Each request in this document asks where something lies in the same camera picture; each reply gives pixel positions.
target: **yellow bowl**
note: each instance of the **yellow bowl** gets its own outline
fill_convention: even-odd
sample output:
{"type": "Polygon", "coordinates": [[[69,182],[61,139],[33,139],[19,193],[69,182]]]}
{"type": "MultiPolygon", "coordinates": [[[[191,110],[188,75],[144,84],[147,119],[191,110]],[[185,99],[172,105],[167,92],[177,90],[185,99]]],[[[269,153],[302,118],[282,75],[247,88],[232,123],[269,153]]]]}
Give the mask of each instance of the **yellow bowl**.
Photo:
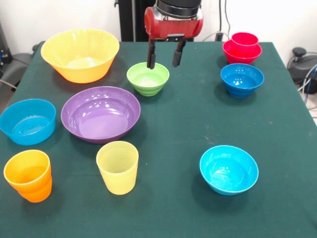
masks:
{"type": "Polygon", "coordinates": [[[98,29],[75,29],[49,38],[41,48],[43,59],[74,83],[97,81],[108,72],[119,42],[98,29]]]}

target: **table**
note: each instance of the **table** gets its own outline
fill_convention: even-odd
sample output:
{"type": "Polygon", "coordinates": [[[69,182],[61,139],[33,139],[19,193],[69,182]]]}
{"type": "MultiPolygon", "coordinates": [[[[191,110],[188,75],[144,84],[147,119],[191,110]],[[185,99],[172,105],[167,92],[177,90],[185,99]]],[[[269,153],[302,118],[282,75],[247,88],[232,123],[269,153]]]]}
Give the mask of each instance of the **table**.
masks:
{"type": "Polygon", "coordinates": [[[157,62],[170,79],[154,97],[139,95],[128,68],[147,58],[147,43],[120,43],[105,78],[79,85],[64,80],[38,51],[12,102],[43,98],[57,109],[55,133],[35,146],[0,134],[0,168],[26,149],[45,151],[53,189],[32,204],[0,178],[0,237],[317,237],[317,128],[272,43],[261,43],[254,63],[265,82],[245,99],[228,95],[220,79],[227,64],[221,43],[188,43],[181,65],[171,66],[175,43],[157,45],[157,62]],[[63,128],[60,112],[73,94],[110,85],[134,93],[141,117],[122,140],[140,154],[137,183],[127,195],[108,192],[95,157],[102,145],[63,128]],[[199,160],[210,147],[248,151],[258,182],[236,196],[218,195],[204,182],[199,160]]]}

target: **light blue bowl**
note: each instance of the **light blue bowl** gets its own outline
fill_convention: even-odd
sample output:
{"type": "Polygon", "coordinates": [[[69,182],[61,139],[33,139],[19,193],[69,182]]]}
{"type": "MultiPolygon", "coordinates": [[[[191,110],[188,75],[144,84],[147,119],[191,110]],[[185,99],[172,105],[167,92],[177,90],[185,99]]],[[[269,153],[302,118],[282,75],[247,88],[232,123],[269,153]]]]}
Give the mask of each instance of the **light blue bowl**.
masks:
{"type": "Polygon", "coordinates": [[[207,150],[200,159],[200,172],[208,185],[222,195],[236,195],[250,189],[259,176],[252,156],[229,145],[207,150]]]}
{"type": "Polygon", "coordinates": [[[243,63],[225,66],[220,75],[228,92],[236,98],[249,96],[264,82],[264,75],[259,69],[243,63]]]}
{"type": "Polygon", "coordinates": [[[56,109],[42,99],[27,99],[8,107],[0,117],[0,129],[19,145],[35,145],[55,130],[56,109]]]}

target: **plastic bowl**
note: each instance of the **plastic bowl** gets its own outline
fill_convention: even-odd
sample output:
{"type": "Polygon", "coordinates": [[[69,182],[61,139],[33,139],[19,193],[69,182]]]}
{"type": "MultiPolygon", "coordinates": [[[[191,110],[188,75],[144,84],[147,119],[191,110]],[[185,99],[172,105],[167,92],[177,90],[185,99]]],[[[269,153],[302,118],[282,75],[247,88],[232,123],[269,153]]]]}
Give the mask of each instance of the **plastic bowl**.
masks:
{"type": "Polygon", "coordinates": [[[227,58],[228,63],[246,63],[252,64],[261,54],[262,48],[257,44],[256,48],[253,51],[253,54],[248,57],[243,54],[237,54],[232,50],[232,41],[226,41],[222,45],[223,52],[227,58]]]}
{"type": "Polygon", "coordinates": [[[242,63],[225,66],[220,75],[228,92],[236,98],[249,96],[264,82],[264,75],[259,69],[242,63]]]}
{"type": "Polygon", "coordinates": [[[71,97],[61,110],[61,121],[73,135],[95,144],[123,137],[138,121],[139,101],[117,87],[95,87],[71,97]]]}
{"type": "Polygon", "coordinates": [[[119,42],[112,34],[76,29],[49,38],[41,55],[68,81],[90,83],[105,76],[118,51],[119,42]]]}
{"type": "Polygon", "coordinates": [[[155,64],[154,69],[149,69],[143,62],[129,68],[127,78],[141,95],[154,96],[168,81],[169,71],[159,63],[155,64]]]}
{"type": "Polygon", "coordinates": [[[27,99],[8,107],[0,117],[0,129],[19,145],[35,145],[55,130],[56,109],[42,99],[27,99]]]}
{"type": "Polygon", "coordinates": [[[257,163],[242,149],[215,146],[200,159],[200,171],[208,185],[222,195],[236,195],[250,189],[258,180],[257,163]]]}

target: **white wall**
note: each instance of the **white wall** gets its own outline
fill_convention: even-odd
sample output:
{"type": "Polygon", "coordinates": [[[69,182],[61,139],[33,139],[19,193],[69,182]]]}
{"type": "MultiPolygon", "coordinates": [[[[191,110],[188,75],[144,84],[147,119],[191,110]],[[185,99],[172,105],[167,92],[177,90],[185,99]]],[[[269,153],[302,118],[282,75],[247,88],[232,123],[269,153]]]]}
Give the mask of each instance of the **white wall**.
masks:
{"type": "MultiPolygon", "coordinates": [[[[119,40],[114,0],[0,0],[0,22],[12,53],[30,52],[34,44],[67,29],[95,27],[119,40]]],[[[218,0],[203,0],[205,24],[195,39],[218,31],[218,0]]],[[[316,0],[227,0],[230,34],[246,31],[272,41],[286,63],[295,46],[317,52],[316,0]]],[[[225,17],[223,31],[227,30],[225,17]]]]}
{"type": "MultiPolygon", "coordinates": [[[[219,30],[218,0],[203,0],[205,25],[196,41],[219,30]]],[[[273,42],[284,63],[300,46],[317,52],[317,0],[227,0],[230,34],[245,31],[273,42]]],[[[227,24],[222,14],[222,30],[227,24]]]]}
{"type": "Polygon", "coordinates": [[[0,22],[11,52],[32,46],[65,30],[93,27],[121,40],[114,0],[0,0],[0,22]]]}

